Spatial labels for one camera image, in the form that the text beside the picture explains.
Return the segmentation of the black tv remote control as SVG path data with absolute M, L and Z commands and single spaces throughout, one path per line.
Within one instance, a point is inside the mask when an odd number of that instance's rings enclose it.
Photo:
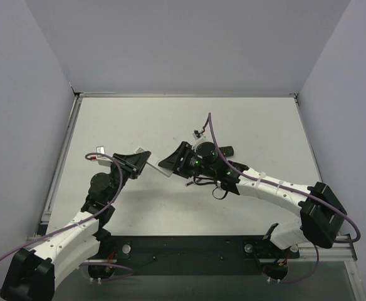
M 226 158 L 234 156 L 234 149 L 232 146 L 220 147 L 219 150 L 221 151 L 222 155 Z

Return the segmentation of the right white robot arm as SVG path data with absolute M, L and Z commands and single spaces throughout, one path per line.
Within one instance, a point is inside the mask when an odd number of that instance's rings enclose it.
M 204 176 L 228 193 L 258 198 L 293 213 L 293 221 L 278 223 L 266 234 L 266 239 L 281 250 L 306 242 L 331 248 L 346 215 L 326 184 L 297 185 L 269 177 L 227 160 L 212 142 L 195 147 L 182 142 L 158 166 L 186 179 Z

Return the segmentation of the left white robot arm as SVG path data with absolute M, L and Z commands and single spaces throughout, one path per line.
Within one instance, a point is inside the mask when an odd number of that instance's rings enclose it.
M 0 289 L 2 299 L 51 300 L 58 285 L 84 261 L 106 257 L 111 242 L 103 227 L 115 211 L 113 202 L 129 179 L 138 178 L 146 165 L 158 163 L 151 151 L 143 149 L 130 155 L 89 153 L 86 159 L 108 166 L 109 172 L 91 178 L 83 206 L 64 228 L 14 254 Z

